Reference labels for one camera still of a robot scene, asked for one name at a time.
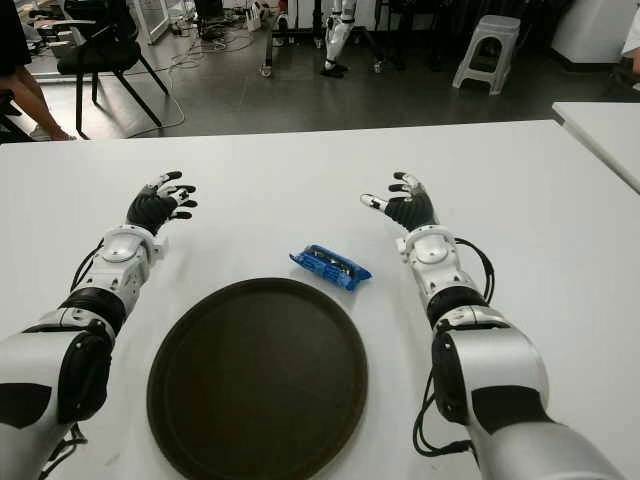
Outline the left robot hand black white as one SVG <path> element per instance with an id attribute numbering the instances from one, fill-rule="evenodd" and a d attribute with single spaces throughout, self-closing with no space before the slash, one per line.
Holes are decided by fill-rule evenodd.
<path id="1" fill-rule="evenodd" d="M 196 187 L 175 184 L 181 177 L 180 171 L 170 171 L 145 184 L 128 208 L 126 223 L 156 235 L 168 221 L 191 219 L 198 205 L 191 198 Z"/>

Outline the right robot hand black silver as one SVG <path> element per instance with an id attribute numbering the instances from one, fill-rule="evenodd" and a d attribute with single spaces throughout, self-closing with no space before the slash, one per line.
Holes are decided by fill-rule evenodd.
<path id="1" fill-rule="evenodd" d="M 438 225 L 436 211 L 424 185 L 406 172 L 395 172 L 393 178 L 395 183 L 391 184 L 388 190 L 391 193 L 399 193 L 399 196 L 383 199 L 365 193 L 360 195 L 360 202 L 381 212 L 407 232 L 424 226 Z"/>

